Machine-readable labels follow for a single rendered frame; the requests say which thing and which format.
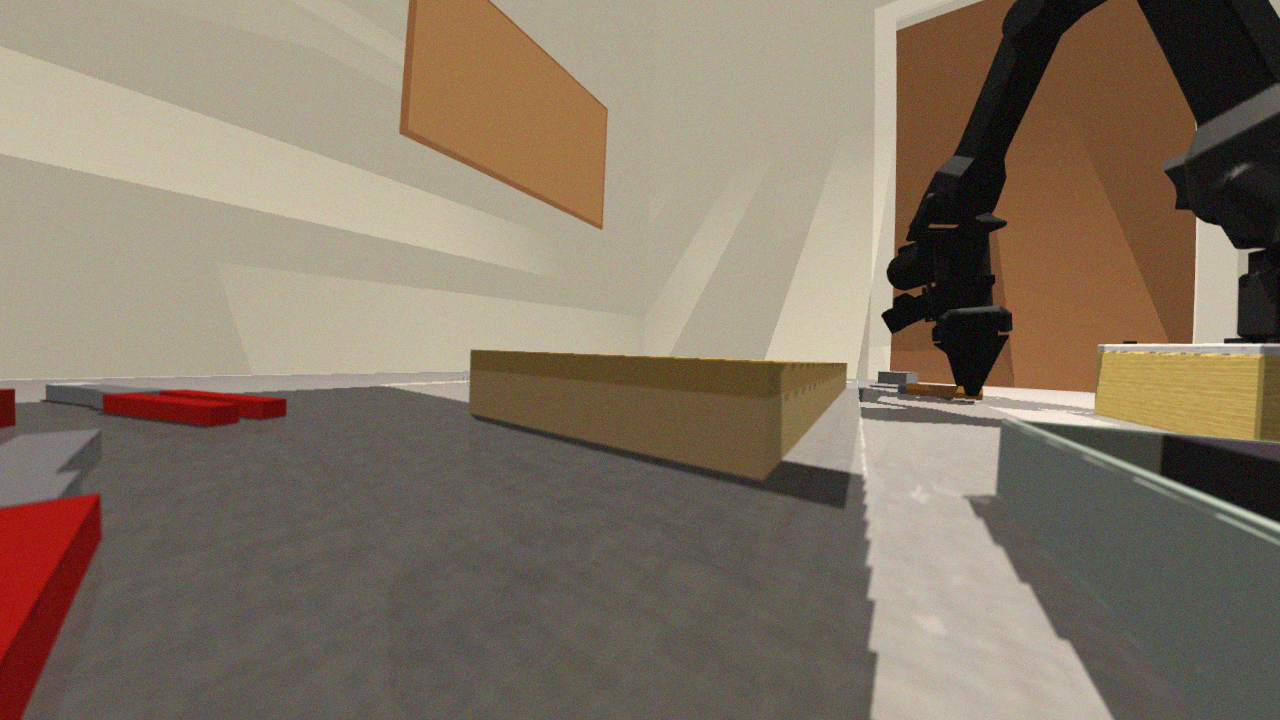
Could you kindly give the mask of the white rectangular block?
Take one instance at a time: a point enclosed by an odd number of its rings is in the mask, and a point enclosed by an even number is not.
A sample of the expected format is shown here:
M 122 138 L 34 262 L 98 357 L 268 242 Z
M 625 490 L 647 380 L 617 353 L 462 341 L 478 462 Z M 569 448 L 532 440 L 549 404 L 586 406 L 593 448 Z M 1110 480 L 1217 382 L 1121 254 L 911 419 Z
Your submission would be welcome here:
M 888 384 L 918 383 L 918 373 L 878 372 L 878 383 L 888 383 Z

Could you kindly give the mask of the brown-handled awl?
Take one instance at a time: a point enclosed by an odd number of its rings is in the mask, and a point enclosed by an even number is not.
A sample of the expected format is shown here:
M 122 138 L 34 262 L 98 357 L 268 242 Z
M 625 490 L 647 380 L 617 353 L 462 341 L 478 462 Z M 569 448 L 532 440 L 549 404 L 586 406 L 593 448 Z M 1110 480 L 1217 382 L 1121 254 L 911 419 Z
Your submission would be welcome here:
M 924 395 L 934 397 L 947 397 L 947 398 L 980 398 L 983 396 L 983 388 L 977 396 L 966 396 L 961 386 L 932 386 L 932 384 L 919 384 L 919 383 L 899 383 L 897 386 L 870 386 L 882 388 L 896 388 L 897 393 L 908 395 Z

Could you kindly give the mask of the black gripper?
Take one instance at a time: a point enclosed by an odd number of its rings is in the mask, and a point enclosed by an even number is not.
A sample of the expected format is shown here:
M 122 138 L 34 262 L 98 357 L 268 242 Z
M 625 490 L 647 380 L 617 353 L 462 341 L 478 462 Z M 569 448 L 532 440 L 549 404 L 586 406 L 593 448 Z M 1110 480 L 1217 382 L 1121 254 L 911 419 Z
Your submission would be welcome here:
M 946 272 L 934 287 L 946 313 L 936 316 L 932 342 L 948 356 L 956 386 L 977 396 L 1012 331 L 1012 313 L 993 306 L 995 274 L 986 268 Z

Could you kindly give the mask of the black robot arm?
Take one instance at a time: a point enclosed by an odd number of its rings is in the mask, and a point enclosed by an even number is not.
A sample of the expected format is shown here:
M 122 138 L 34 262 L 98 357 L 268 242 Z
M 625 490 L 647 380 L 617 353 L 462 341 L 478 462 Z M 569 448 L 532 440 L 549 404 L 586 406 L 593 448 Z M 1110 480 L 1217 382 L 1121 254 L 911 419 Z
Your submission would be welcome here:
M 936 170 L 899 256 L 887 266 L 902 293 L 881 316 L 891 334 L 945 304 L 934 277 L 991 270 L 991 215 L 1006 181 L 1005 155 L 1059 38 L 1108 0 L 1016 0 L 954 155 Z M 1137 0 L 1196 118 L 1189 152 L 1164 161 L 1175 209 L 1221 225 L 1248 252 L 1238 278 L 1236 334 L 1224 345 L 1280 338 L 1280 18 L 1268 0 Z M 929 227 L 957 225 L 955 228 Z M 925 291 L 927 288 L 927 291 Z M 932 320 L 931 320 L 932 319 Z

